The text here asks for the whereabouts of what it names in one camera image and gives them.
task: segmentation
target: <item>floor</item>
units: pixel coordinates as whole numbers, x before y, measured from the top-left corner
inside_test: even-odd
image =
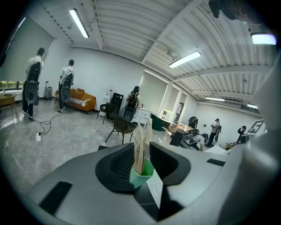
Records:
[[[107,143],[106,138],[113,129],[111,120],[97,118],[96,112],[67,107],[52,119],[50,132],[42,135],[36,142],[36,133],[42,132],[39,123],[30,121],[17,106],[18,116],[13,115],[11,107],[1,108],[0,113],[0,162],[11,184],[16,190],[26,193],[41,178],[73,157],[97,151],[99,145],[115,146],[122,143],[122,135],[113,133]],[[37,121],[50,121],[60,113],[54,100],[40,100],[34,106],[33,118]],[[153,130],[153,141],[164,139],[164,132]],[[126,134],[124,143],[130,141]]]

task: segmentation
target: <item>chair backrest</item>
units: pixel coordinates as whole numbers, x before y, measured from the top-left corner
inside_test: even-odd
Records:
[[[137,127],[135,124],[113,114],[114,129],[120,133],[129,134]]]
[[[112,113],[114,111],[116,105],[114,104],[102,104],[101,108],[105,107],[105,112],[106,113]]]

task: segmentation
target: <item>chair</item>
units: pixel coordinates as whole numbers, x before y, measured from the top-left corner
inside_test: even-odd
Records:
[[[113,114],[113,122],[114,122],[114,125],[113,125],[113,130],[111,131],[110,135],[113,133],[113,132],[119,132],[122,133],[122,144],[124,144],[124,134],[131,134],[131,138],[130,138],[130,141],[132,139],[132,136],[133,136],[133,130],[137,127],[135,124],[127,121],[126,119],[123,119],[121,117],[119,117],[118,115],[116,114]]]
[[[105,113],[104,120],[105,120],[105,117],[107,114],[110,114],[110,113],[113,114],[115,106],[116,105],[114,105],[114,104],[102,104],[100,106],[100,110],[97,113],[97,118],[98,118],[98,115],[100,114],[100,112],[104,112]]]

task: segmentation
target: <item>ceiling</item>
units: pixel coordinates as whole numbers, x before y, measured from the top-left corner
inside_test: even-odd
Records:
[[[45,0],[42,7],[72,45],[107,51],[142,63],[184,87],[199,101],[205,96],[252,103],[274,64],[275,46],[254,45],[251,33],[264,25],[215,18],[208,0]],[[76,8],[90,37],[84,38],[69,14]],[[171,69],[174,60],[202,56]]]

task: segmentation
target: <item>green container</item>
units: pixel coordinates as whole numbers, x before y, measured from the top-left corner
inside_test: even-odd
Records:
[[[154,167],[152,163],[147,158],[144,158],[144,170],[142,171],[141,176],[139,176],[132,167],[130,174],[130,183],[133,184],[134,188],[138,188],[153,176],[153,171]]]

